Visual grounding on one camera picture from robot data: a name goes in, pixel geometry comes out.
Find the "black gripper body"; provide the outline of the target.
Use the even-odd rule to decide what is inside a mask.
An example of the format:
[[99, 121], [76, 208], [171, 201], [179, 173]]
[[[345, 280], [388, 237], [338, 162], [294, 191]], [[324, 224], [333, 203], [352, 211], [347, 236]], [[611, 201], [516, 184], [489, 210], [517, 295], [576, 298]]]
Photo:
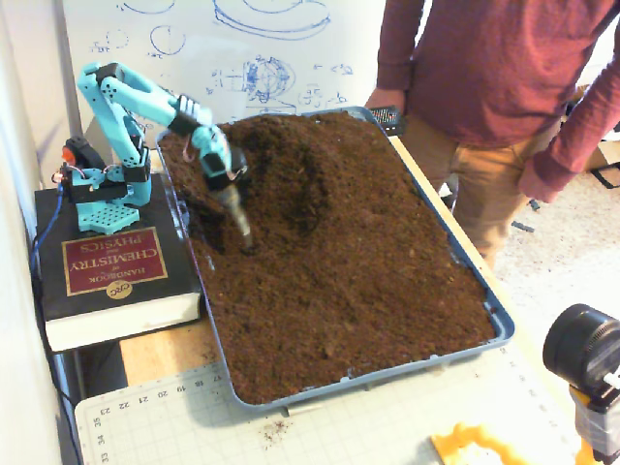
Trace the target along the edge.
[[236, 181], [237, 173], [225, 168], [204, 167], [204, 177], [209, 191], [221, 191]]

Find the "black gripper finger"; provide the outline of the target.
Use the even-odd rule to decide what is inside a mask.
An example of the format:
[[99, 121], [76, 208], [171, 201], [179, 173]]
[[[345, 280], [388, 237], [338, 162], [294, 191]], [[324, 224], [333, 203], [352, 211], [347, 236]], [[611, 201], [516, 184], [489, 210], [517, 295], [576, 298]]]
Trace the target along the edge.
[[243, 178], [248, 171], [248, 162], [242, 149], [231, 150], [231, 173], [232, 182], [236, 183]]

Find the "person's left hand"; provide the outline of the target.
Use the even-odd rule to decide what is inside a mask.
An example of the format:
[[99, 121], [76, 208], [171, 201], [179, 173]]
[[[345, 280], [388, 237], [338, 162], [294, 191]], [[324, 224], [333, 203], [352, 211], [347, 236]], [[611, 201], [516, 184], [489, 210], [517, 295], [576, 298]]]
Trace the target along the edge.
[[544, 203], [552, 203], [558, 197], [559, 192], [546, 185], [536, 174], [534, 165], [527, 163], [518, 183], [518, 190], [526, 198]]

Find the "person's right hand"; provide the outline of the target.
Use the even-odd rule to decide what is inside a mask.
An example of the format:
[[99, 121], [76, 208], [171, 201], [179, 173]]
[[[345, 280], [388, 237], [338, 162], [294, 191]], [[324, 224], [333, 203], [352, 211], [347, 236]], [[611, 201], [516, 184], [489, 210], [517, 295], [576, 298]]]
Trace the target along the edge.
[[376, 87], [365, 103], [367, 109], [395, 107], [402, 115], [406, 113], [406, 92]]

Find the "silver taped scoop gripper finger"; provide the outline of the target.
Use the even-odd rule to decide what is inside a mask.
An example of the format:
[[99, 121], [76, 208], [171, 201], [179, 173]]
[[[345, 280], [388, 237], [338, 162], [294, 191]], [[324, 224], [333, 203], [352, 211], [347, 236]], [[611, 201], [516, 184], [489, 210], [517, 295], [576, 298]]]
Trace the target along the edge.
[[235, 186], [228, 186], [220, 194], [220, 203], [231, 214], [236, 226], [238, 227], [242, 240], [243, 248], [250, 249], [253, 246], [251, 228], [247, 215], [241, 205], [241, 197]]

